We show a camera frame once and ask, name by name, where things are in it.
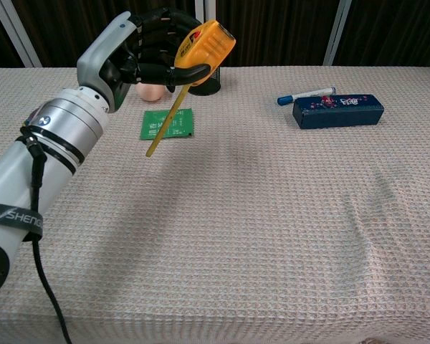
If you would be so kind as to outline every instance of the blue box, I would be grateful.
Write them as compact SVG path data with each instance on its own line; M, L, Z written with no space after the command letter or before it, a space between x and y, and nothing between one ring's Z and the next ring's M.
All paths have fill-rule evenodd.
M293 117L301 129L375 125L384 107L373 95L326 95L298 98Z

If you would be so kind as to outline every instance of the yellow tape measure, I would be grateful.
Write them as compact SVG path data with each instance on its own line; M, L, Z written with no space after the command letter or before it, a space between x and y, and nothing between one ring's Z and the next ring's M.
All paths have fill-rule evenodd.
M191 86L200 85L209 79L210 75L218 68L226 56L228 56L235 44L235 38L216 20L209 20L199 25L186 36L178 48L174 62L175 67L189 68L197 64L208 64L211 70L205 78L193 84L184 85L181 88L169 114L151 143L150 148L147 150L146 156L150 157L155 151L168 126L172 123L172 119L188 93L189 88Z

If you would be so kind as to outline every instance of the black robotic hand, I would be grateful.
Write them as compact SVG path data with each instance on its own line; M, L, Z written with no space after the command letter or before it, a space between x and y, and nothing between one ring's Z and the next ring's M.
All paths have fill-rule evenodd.
M110 58L118 66L123 82L166 85L173 92L176 85L195 82L210 72L207 64L186 69L172 67L182 40L201 24L186 12L163 8L132 15L128 21L137 26L137 32Z

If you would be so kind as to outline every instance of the robotic hand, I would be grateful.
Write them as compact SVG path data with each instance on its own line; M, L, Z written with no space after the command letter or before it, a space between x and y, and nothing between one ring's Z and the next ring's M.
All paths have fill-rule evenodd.
M0 287L20 243L42 237L42 216L119 109L130 84L185 85L210 73L172 67L184 37L200 23L182 11L124 12L77 63L79 87L64 89L32 113L0 158Z

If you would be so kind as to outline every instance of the white tablecloth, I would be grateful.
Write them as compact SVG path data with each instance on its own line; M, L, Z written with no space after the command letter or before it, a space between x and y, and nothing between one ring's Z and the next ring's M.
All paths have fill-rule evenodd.
M74 343L430 343L430 68L223 68L195 135L140 141L131 89L45 215ZM0 70L0 155L74 69ZM300 130L276 98L375 95L377 126ZM0 343L63 343L23 243Z

